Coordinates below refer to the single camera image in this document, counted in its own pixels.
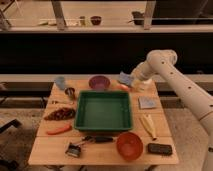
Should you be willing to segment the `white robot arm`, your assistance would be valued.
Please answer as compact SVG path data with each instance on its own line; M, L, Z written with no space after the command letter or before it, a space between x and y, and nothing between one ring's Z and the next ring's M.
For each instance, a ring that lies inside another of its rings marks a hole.
M149 80L159 74L194 114L209 135L202 171L213 171L213 96L199 87L174 67L177 53L174 50L152 50L146 60L139 63L131 75L136 80Z

